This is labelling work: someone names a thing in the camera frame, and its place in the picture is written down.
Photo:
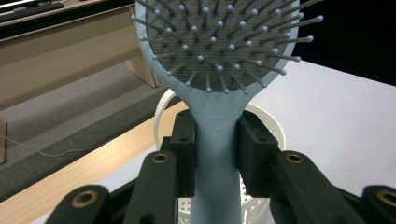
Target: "white surface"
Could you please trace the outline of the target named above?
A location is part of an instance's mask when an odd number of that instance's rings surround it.
[[[358,196],[367,185],[396,188],[396,88],[306,62],[285,70],[251,103],[277,119],[287,150],[304,153],[335,186]],[[98,184],[125,184],[144,156]]]

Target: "hairbrush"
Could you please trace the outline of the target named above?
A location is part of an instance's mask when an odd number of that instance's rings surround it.
[[[191,223],[240,224],[236,123],[248,102],[279,74],[294,45],[311,42],[300,9],[321,0],[135,0],[136,31],[154,75],[196,122]]]

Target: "brass insert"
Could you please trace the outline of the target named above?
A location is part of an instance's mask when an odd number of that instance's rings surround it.
[[[98,193],[95,190],[85,190],[73,198],[72,205],[76,208],[82,208],[94,203],[98,198]]]
[[[396,192],[387,189],[381,189],[376,192],[376,196],[384,203],[396,207]]]
[[[288,153],[286,154],[286,160],[294,163],[302,163],[304,161],[304,157],[296,154],[296,153]]]
[[[152,157],[152,161],[155,163],[163,163],[169,160],[169,157],[165,154],[157,154]]]

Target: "wooden surface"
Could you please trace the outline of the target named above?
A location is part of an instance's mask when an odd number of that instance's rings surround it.
[[[183,103],[178,103],[165,110],[160,123],[160,136],[171,134],[175,114],[186,108]],[[71,190],[93,184],[109,175],[155,145],[153,127],[153,119],[149,119],[128,133],[0,203],[0,223],[31,223],[52,210]]]

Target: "hairbrush head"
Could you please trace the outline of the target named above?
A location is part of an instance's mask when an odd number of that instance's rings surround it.
[[[297,28],[321,21],[322,17],[298,22],[304,15],[298,10],[317,1],[298,6],[298,1],[280,0],[138,0],[148,13],[141,20],[133,19],[146,22],[142,24],[147,26],[145,38],[153,58],[175,53],[174,57],[160,60],[166,71],[185,63],[172,73],[174,78],[198,90],[228,92],[244,89],[257,79],[269,84],[277,74],[286,73],[282,70],[286,60],[295,58],[273,57],[273,49],[277,49],[276,55],[290,56],[295,43],[312,41],[309,37],[297,38]],[[257,50],[267,53],[257,54]],[[222,66],[221,73],[213,64]]]

